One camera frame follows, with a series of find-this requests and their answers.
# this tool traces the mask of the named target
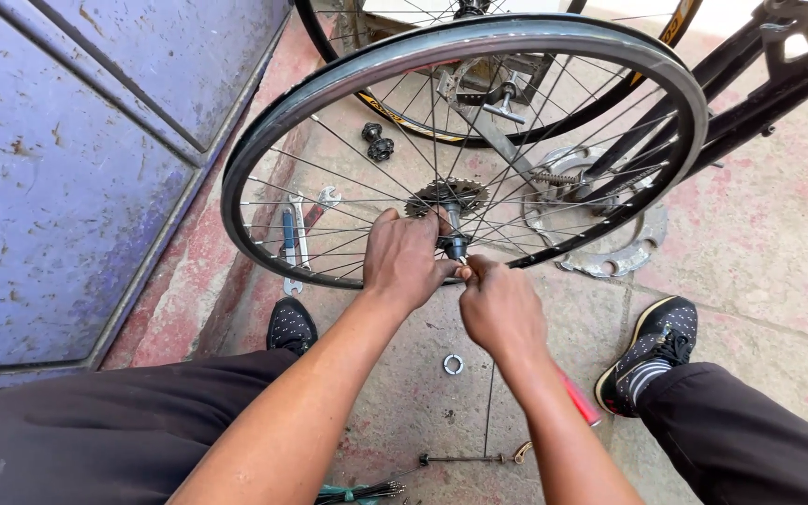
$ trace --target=purple metal door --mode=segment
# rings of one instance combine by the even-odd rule
[[[220,79],[208,84],[196,72],[213,73],[214,64],[198,67],[194,55],[186,54],[185,69],[182,63],[154,68],[150,55],[126,64],[121,55],[138,50],[144,41],[141,35],[120,37],[118,23],[116,35],[97,49],[64,25],[70,16],[34,10],[38,2],[32,7],[2,4],[0,387],[98,365],[147,267],[223,143],[238,103],[256,82],[256,70],[288,12],[287,5],[271,10],[274,15],[260,29],[272,27],[273,32],[260,40],[241,39],[246,45],[260,43],[260,53],[240,50],[238,58],[228,57],[224,66],[237,73],[221,68]],[[111,1],[89,2],[73,12],[91,18],[118,5],[124,8]],[[90,12],[83,16],[86,9]],[[163,24],[149,15],[151,25]],[[105,22],[84,24],[94,33],[113,28]],[[24,34],[28,30],[43,33],[34,34],[34,43]],[[190,40],[196,40],[189,29],[182,33],[185,39],[168,29],[152,30],[146,29],[145,37],[165,59],[172,43],[184,44],[185,50],[177,51],[188,52]],[[74,43],[78,63],[64,56]],[[239,50],[233,44],[217,49]],[[132,69],[120,70],[124,64]],[[166,76],[142,78],[144,65]],[[188,81],[200,93],[191,92],[189,82],[179,82],[184,73],[194,77]],[[137,87],[124,86],[128,76]],[[173,87],[164,87],[166,82]]]

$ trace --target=person's right hand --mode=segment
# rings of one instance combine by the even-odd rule
[[[457,273],[466,281],[460,305],[469,338],[495,361],[548,356],[548,322],[526,273],[481,254],[467,265]]]

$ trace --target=concrete floor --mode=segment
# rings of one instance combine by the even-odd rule
[[[679,52],[693,64],[719,40],[692,29]],[[761,72],[754,68],[714,108],[740,100]],[[352,143],[362,142],[355,125],[375,121],[351,99],[333,106],[332,114],[351,125]],[[777,128],[774,136],[757,138],[725,158],[724,168],[707,169],[667,195],[668,235],[641,270],[611,280],[563,272],[550,263],[528,270],[544,302],[550,352],[585,391],[624,350],[635,317],[660,297],[677,294],[700,310],[693,361],[728,368],[808,420],[808,102]],[[431,152],[431,143],[420,145]],[[347,173],[358,179],[370,176],[357,172],[362,162],[334,156],[338,151],[328,147],[320,131],[311,132],[304,152],[305,158],[354,171]],[[414,163],[403,152],[396,153],[398,163]],[[459,163],[480,176],[495,172],[496,158],[472,150]],[[293,186],[305,194],[326,184],[349,199],[357,194],[344,180],[296,167]],[[390,181],[375,184],[393,190]],[[331,219],[327,214],[320,225],[330,226]],[[362,250],[362,242],[355,244]],[[281,284],[267,272],[255,276],[224,353],[263,349],[266,318],[282,296]],[[357,399],[329,482],[371,483],[416,465],[423,452],[509,454],[528,439],[522,411],[493,362],[463,330],[457,308],[461,292],[441,289],[401,327]],[[353,296],[306,286],[299,299],[325,331]],[[443,372],[442,359],[449,353],[464,358],[463,373]],[[648,503],[698,502],[639,420],[607,416],[595,432]],[[434,464],[401,481],[408,486],[401,498],[410,496],[410,503],[543,502],[533,454],[522,466]]]

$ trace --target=black rim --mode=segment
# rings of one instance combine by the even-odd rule
[[[614,23],[591,20],[589,18],[579,19],[562,14],[509,14],[506,16],[473,18],[446,24],[443,30],[445,34],[450,34],[451,37],[456,37],[460,34],[464,39],[476,39],[477,33],[475,29],[487,29],[487,31],[499,29],[501,32],[509,32],[512,29],[511,23],[513,22],[568,22],[577,23],[577,26],[605,28],[610,32],[610,36],[617,34],[625,35],[626,40],[644,43],[647,48],[655,49],[657,53],[660,54],[661,48],[657,43],[652,40],[646,40],[646,37],[639,32],[633,32],[630,29],[620,27]],[[361,62],[354,62],[356,58],[361,59],[361,61],[367,59],[390,61],[394,59],[391,57],[392,54],[406,54],[408,48],[414,47],[414,43],[422,43],[420,42],[421,37],[431,33],[438,33],[439,29],[440,28],[429,27],[410,31],[395,38],[371,45],[364,51],[346,56],[333,62],[331,65],[321,68],[318,72],[286,92],[280,99],[271,103],[249,126],[242,135],[242,141],[233,149],[230,159],[230,168],[224,176],[224,189],[221,202],[224,226],[233,242],[236,243],[244,253],[269,270],[291,279],[333,288],[361,288],[362,281],[360,280],[333,278],[332,276],[320,275],[319,273],[299,268],[290,269],[289,265],[282,259],[276,258],[275,254],[256,246],[252,239],[249,238],[248,231],[242,221],[239,205],[241,202],[241,193],[245,181],[254,165],[279,138],[285,135],[294,126],[297,126],[301,121],[306,121],[306,118],[313,112],[321,110],[324,106],[329,105],[331,102],[349,93],[344,90],[338,90],[334,91],[332,95],[328,95],[325,92],[327,89],[325,83],[337,83],[344,81],[350,75],[363,74],[362,72],[358,72],[358,69],[361,67],[358,67],[357,64]],[[597,56],[593,54],[587,55],[592,58],[597,58]],[[663,54],[662,58],[667,58],[671,61],[668,54]],[[409,61],[404,65],[418,65],[419,63],[422,62]],[[666,81],[659,71],[650,68],[639,69],[637,65],[628,61],[619,61],[619,63],[628,65],[632,67],[633,70],[643,70],[645,74],[651,75],[657,84],[662,86],[670,94],[682,94],[687,97],[687,93],[700,93],[700,88],[693,83],[690,75],[688,75],[689,81],[686,85],[694,86],[696,89],[695,92],[682,90],[678,85]],[[343,65],[349,65],[350,68],[339,73],[334,72]],[[389,72],[390,70],[387,68],[381,69],[379,74],[373,76],[373,82],[389,78],[391,75],[398,75],[394,73],[388,74]],[[316,90],[320,90],[319,93],[323,93],[323,95],[318,96]],[[575,236],[557,244],[556,247],[547,248],[539,253],[512,260],[508,264],[514,268],[525,268],[555,258],[575,248],[582,247],[583,245],[587,245],[589,242],[597,240],[601,236],[607,235],[620,227],[622,224],[627,223],[647,206],[656,202],[674,183],[680,180],[680,177],[687,171],[688,164],[693,161],[691,159],[692,156],[696,155],[700,149],[702,135],[705,133],[706,129],[706,106],[702,95],[700,95],[699,98],[695,97],[694,102],[694,104],[691,104],[689,101],[685,101],[679,106],[679,142],[676,142],[672,146],[670,156],[672,161],[671,165],[658,172],[656,190],[650,189],[638,193],[631,200],[632,207],[624,206],[620,208],[605,221],[588,228],[584,236]]]
[[[311,1],[295,0],[295,3],[298,10],[298,16],[301,18],[302,24],[307,30],[308,36],[310,36],[310,40],[313,42],[323,59],[328,63],[339,59],[339,54],[335,51],[335,49],[333,49],[331,41],[327,39],[326,34],[323,32],[323,28],[320,26],[320,22],[317,19],[317,14],[311,4]],[[580,14],[586,3],[587,0],[573,0],[567,8],[567,14]],[[672,14],[672,17],[669,19],[669,22],[660,32],[657,40],[662,41],[669,48],[674,48],[681,40],[681,37],[688,30],[690,23],[693,21],[694,16],[697,14],[697,10],[700,8],[702,3],[703,0],[677,0],[675,11]],[[682,7],[687,9],[684,13],[682,12]],[[558,124],[555,131],[551,131],[547,127],[539,127],[528,132],[511,133],[508,134],[507,137],[510,138],[511,142],[522,142],[525,138],[525,142],[535,143],[541,142],[546,138],[555,137],[569,130],[579,128],[587,124],[589,121],[593,121],[594,119],[598,118],[600,114],[612,109],[612,107],[614,107],[617,103],[627,98],[635,89],[637,89],[638,86],[641,86],[645,80],[646,78],[643,75],[629,73],[628,76],[623,78],[611,89],[607,90],[607,92],[596,101],[589,103],[577,114],[570,116],[568,121],[563,121],[562,124]],[[369,94],[366,93],[365,90],[355,92],[353,95],[364,103],[365,106],[369,107],[373,112],[382,116],[387,121],[395,121],[388,114],[386,114],[382,107],[379,107],[375,101],[370,100]],[[488,147],[488,143],[485,141],[485,139],[479,136],[464,136],[464,134],[458,134],[440,129],[434,129],[435,133],[433,135],[433,129],[428,125],[422,124],[421,121],[416,121],[413,118],[409,118],[404,114],[399,113],[397,110],[390,109],[388,106],[386,106],[385,109],[389,109],[392,113],[397,114],[398,117],[417,125],[416,128],[412,128],[408,125],[400,123],[402,126],[404,126],[404,128],[408,128],[409,132],[413,135],[424,138],[435,137],[439,142],[446,144],[464,144],[466,147]]]

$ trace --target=bicycle wheel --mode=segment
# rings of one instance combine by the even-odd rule
[[[507,8],[526,8],[521,6],[518,0],[451,0],[449,3],[442,2],[441,4],[439,2],[441,0],[407,0],[406,4],[391,4],[389,7],[390,4],[379,3],[376,0],[296,0],[296,8],[311,41],[327,62],[337,59],[339,52],[350,54],[374,40],[381,40],[390,34],[406,31],[415,26],[432,26],[439,22],[447,22],[469,15],[508,12]],[[645,11],[635,15],[608,11],[606,7],[612,7],[612,4],[603,3],[601,6],[592,0],[589,6],[587,0],[573,0],[569,3],[566,12],[569,14],[586,12],[610,21],[631,23],[634,28],[655,35],[669,47],[674,48],[684,35],[703,0],[664,0],[664,2],[667,5],[671,4],[673,8],[648,7],[656,12]],[[555,12],[559,4],[557,1],[551,1],[543,3],[542,6],[532,5],[532,8],[547,8],[551,12]],[[341,33],[333,33],[328,37],[320,26],[320,16],[340,16],[341,21],[338,26]],[[567,75],[570,75],[568,69],[570,65],[573,67],[572,70],[576,71],[576,64],[586,65],[587,63],[579,64],[573,58],[557,58],[552,54],[533,55],[528,58],[532,60],[519,62],[522,68],[512,69],[523,72],[516,78],[516,84],[521,88],[520,93],[513,98],[511,103],[515,104],[514,108],[519,112],[517,115],[526,121],[532,121],[532,124],[528,126],[528,129],[523,124],[521,129],[519,124],[512,123],[507,125],[509,131],[506,133],[511,140],[516,140],[528,130],[528,141],[538,142],[543,139],[546,131],[543,125],[536,126],[536,121],[533,121],[533,116],[537,115],[539,106],[538,100],[533,100],[538,94],[538,82],[548,71],[557,71],[559,67],[563,66],[567,68]],[[504,68],[503,75],[490,78],[498,86],[509,75],[508,65],[504,65]],[[610,71],[620,73],[622,76],[605,89],[593,91],[584,89],[583,91],[589,94],[593,100],[582,110],[573,114],[570,121],[561,125],[560,132],[557,133],[578,128],[588,121],[592,121],[607,109],[611,109],[616,103],[627,98],[644,82],[642,75],[628,72],[621,65],[613,66]],[[462,123],[452,125],[445,121],[443,127],[440,125],[433,127],[426,124],[426,119],[420,119],[423,117],[421,114],[415,114],[412,111],[414,102],[419,103],[427,96],[432,99],[431,93],[425,93],[423,86],[420,86],[421,82],[425,85],[428,77],[425,75],[421,77],[411,76],[410,82],[402,82],[401,89],[392,90],[391,95],[384,97],[381,101],[374,100],[363,90],[359,90],[354,96],[376,114],[388,121],[397,121],[403,128],[416,135],[436,137],[439,141],[450,144],[465,143],[467,147],[488,147],[482,136],[472,132],[468,125]],[[488,75],[481,75],[478,72],[475,77],[472,89],[481,91],[485,87],[483,83],[488,80]]]
[[[452,60],[541,51],[625,65],[649,79],[650,91],[634,106],[614,109],[568,135],[531,146],[522,142],[506,159],[489,151],[467,159],[462,145],[413,138],[394,129],[385,134],[395,137],[395,153],[379,162],[382,166],[362,152],[367,143],[360,125],[370,114],[350,97],[353,91],[371,93],[401,75],[434,70]],[[450,79],[448,75],[444,83],[450,84]],[[555,82],[548,100],[556,89]],[[565,91],[563,100],[569,100],[568,87]],[[607,201],[576,200],[579,193],[606,185],[624,163],[643,160],[649,152],[632,153],[595,180],[583,180],[566,169],[549,172],[568,155],[612,144],[644,110],[664,101],[671,108],[656,121],[669,122],[676,133],[658,148],[657,152],[668,150],[666,160],[634,169],[643,184],[631,180],[609,194]],[[454,107],[440,102],[433,118],[444,112],[441,107]],[[558,106],[578,102],[574,98]],[[487,119],[488,113],[477,107],[462,110],[475,113],[477,128],[479,120]],[[420,216],[430,205],[443,206],[453,231],[439,238],[438,255],[465,255],[469,247],[472,253],[524,268],[611,233],[657,201],[688,171],[706,129],[707,105],[700,87],[674,54],[643,33],[564,14],[476,17],[371,45],[320,68],[271,103],[233,148],[221,213],[230,238],[251,259],[290,279],[333,288],[362,287],[365,239],[376,216],[389,206],[402,216]],[[544,155],[536,149],[539,146],[555,149]],[[531,164],[530,173],[520,173],[525,164]],[[284,222],[288,197],[301,194],[306,206],[318,205],[324,185],[335,186],[342,200],[310,228],[309,264],[298,259],[294,249],[289,262],[280,252],[284,232],[291,231]],[[544,218],[544,234],[525,224],[530,211],[535,212],[533,219]]]

